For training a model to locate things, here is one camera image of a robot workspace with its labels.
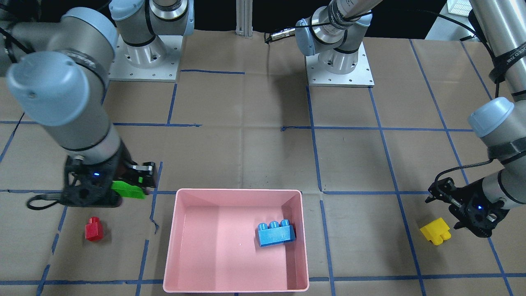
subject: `blue toy block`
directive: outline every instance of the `blue toy block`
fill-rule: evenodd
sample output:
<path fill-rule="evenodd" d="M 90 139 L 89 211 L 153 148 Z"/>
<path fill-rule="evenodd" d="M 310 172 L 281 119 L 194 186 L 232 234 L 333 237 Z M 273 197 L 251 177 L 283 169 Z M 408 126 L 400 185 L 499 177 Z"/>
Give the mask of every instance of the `blue toy block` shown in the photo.
<path fill-rule="evenodd" d="M 259 246 L 268 246 L 279 243 L 288 243 L 296 240 L 294 228 L 288 219 L 280 223 L 272 221 L 268 226 L 265 223 L 258 225 Z"/>

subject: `white mounting plate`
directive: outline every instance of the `white mounting plate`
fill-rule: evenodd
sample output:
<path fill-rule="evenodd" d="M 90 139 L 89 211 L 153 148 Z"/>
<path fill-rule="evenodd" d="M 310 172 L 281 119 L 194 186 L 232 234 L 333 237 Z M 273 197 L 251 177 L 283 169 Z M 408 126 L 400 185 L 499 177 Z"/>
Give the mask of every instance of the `white mounting plate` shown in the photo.
<path fill-rule="evenodd" d="M 183 49 L 182 36 L 159 36 L 166 46 L 167 56 L 162 64 L 153 68 L 136 68 L 132 66 L 126 55 L 125 43 L 121 36 L 117 41 L 115 60 L 108 77 L 113 81 L 164 81 L 175 82 L 179 73 L 179 62 Z"/>
<path fill-rule="evenodd" d="M 307 78 L 312 86 L 344 86 L 344 87 L 370 87 L 374 86 L 371 68 L 365 54 L 363 43 L 358 49 L 358 63 L 355 70 L 349 74 L 334 74 L 325 70 L 318 63 L 318 55 L 306 56 Z"/>

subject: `red toy block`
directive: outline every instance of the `red toy block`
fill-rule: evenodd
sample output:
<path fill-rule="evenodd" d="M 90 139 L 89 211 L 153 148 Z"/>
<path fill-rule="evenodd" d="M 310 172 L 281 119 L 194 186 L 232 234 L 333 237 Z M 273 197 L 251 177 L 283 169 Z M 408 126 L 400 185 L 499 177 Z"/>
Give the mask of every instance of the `red toy block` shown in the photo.
<path fill-rule="evenodd" d="M 89 218 L 89 223 L 86 224 L 86 240 L 88 241 L 98 241 L 104 237 L 104 232 L 102 230 L 102 224 L 98 217 Z"/>

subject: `pink plastic tray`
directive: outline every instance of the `pink plastic tray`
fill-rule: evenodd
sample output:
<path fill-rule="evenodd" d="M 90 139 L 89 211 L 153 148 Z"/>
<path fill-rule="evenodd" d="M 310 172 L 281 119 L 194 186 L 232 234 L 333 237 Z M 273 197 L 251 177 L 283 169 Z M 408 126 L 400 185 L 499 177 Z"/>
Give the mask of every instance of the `pink plastic tray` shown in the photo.
<path fill-rule="evenodd" d="M 294 242 L 258 245 L 257 226 L 289 219 Z M 292 292 L 309 288 L 301 192 L 180 189 L 166 292 Z"/>

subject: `tiled surface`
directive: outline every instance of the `tiled surface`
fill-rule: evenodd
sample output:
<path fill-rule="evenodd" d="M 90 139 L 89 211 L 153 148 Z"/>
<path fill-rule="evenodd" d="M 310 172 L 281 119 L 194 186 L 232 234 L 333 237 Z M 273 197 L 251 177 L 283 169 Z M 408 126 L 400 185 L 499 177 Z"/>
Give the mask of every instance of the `tiled surface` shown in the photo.
<path fill-rule="evenodd" d="M 526 294 L 517 251 L 526 207 L 491 240 L 451 230 L 437 247 L 419 231 L 438 217 L 456 222 L 447 205 L 424 203 L 435 175 L 486 158 L 466 122 L 489 100 L 476 70 L 493 92 L 484 49 L 371 38 L 365 47 L 373 89 L 307 88 L 294 38 L 266 45 L 260 33 L 196 31 L 177 85 L 112 82 L 104 101 L 134 160 L 162 162 L 160 192 L 117 209 L 68 208 L 63 224 L 63 207 L 26 210 L 34 193 L 24 192 L 59 190 L 65 153 L 38 125 L 20 124 L 0 160 L 0 294 L 165 295 L 175 191 L 192 187 L 302 190 L 311 283 L 298 295 Z M 22 111 L 5 85 L 0 102 L 3 150 Z M 107 231 L 96 243 L 83 238 L 92 215 Z"/>

